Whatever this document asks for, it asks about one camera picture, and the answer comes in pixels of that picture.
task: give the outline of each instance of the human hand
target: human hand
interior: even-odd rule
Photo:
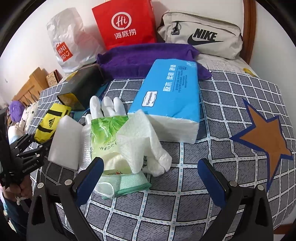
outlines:
[[[30,175],[25,176],[22,183],[18,186],[14,183],[10,184],[10,186],[5,189],[3,187],[3,196],[11,201],[16,202],[15,196],[32,198],[32,181]]]

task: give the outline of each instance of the nike waist bag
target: nike waist bag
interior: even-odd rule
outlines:
[[[190,44],[205,54],[234,59],[242,49],[238,26],[190,12],[165,12],[157,30],[166,43]]]
[[[53,136],[59,120],[63,116],[69,115],[70,112],[71,107],[54,103],[37,127],[34,139],[39,143],[49,140]]]

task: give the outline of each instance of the white plastic bag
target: white plastic bag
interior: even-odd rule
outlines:
[[[96,61],[103,48],[87,34],[76,8],[66,8],[47,23],[47,33],[55,51],[57,61],[65,74]]]

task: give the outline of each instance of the purple towel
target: purple towel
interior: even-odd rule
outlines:
[[[20,120],[22,119],[22,113],[24,112],[24,110],[25,110],[25,107],[20,101],[18,100],[12,101],[11,104],[9,105],[11,121],[15,123],[20,122]]]
[[[156,59],[176,58],[194,61],[199,51],[188,44],[137,44],[112,48],[105,54],[98,54],[96,62],[108,79],[144,79]],[[197,63],[199,80],[207,80],[212,74]]]

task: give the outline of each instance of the nike swoosh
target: nike swoosh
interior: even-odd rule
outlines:
[[[201,44],[209,44],[209,43],[217,43],[217,42],[223,42],[223,41],[216,41],[216,40],[201,40],[201,41],[195,41],[192,39],[193,34],[188,38],[187,43],[190,45],[201,45]]]

